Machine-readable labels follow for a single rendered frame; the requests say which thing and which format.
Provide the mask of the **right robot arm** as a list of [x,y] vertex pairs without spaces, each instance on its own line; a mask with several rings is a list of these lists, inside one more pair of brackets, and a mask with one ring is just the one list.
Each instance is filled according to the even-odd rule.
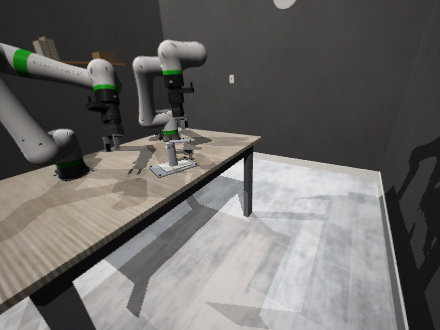
[[[94,59],[87,69],[68,65],[42,55],[0,43],[0,121],[11,134],[25,158],[38,166],[55,164],[60,179],[75,178],[89,172],[75,132],[50,132],[38,123],[18,98],[2,73],[58,82],[89,90],[122,90],[116,85],[116,71],[106,60]],[[93,87],[92,87],[93,85]]]

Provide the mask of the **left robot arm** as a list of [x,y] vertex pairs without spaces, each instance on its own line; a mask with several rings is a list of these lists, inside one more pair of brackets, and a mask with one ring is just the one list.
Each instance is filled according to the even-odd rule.
[[172,116],[172,110],[154,109],[153,79],[156,76],[183,74],[182,70],[189,67],[200,67],[207,59],[207,52],[199,42],[166,40],[160,44],[158,56],[139,56],[133,62],[139,95],[139,123],[146,129],[162,127],[162,132],[155,133],[159,140],[180,140],[177,119]]

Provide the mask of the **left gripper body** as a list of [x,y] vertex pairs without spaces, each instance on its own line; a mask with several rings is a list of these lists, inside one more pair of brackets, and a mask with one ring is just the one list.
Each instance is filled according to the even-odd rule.
[[192,86],[192,82],[190,82],[191,87],[181,88],[181,86],[184,86],[183,74],[169,74],[169,75],[163,75],[163,77],[164,77],[165,87],[168,87],[167,91],[168,91],[169,103],[172,106],[172,116],[182,117],[184,115],[183,93],[194,92],[194,87]]

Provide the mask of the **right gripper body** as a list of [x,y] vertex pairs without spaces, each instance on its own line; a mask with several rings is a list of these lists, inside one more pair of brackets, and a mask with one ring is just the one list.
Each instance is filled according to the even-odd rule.
[[94,94],[96,102],[91,102],[91,97],[88,97],[89,103],[86,104],[86,108],[101,112],[102,122],[105,126],[105,136],[113,137],[112,134],[124,135],[121,126],[118,92],[114,89],[103,88],[95,90]]

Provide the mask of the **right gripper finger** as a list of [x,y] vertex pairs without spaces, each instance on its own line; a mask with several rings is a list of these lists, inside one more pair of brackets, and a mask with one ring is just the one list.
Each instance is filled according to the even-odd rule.
[[119,145],[119,140],[118,137],[122,137],[123,134],[112,134],[113,136],[113,143],[114,143],[114,148],[115,150],[119,150],[120,149],[120,145]]
[[111,152],[111,148],[110,148],[110,144],[109,144],[109,139],[113,139],[113,137],[102,137],[102,139],[104,141],[105,151],[106,152]]

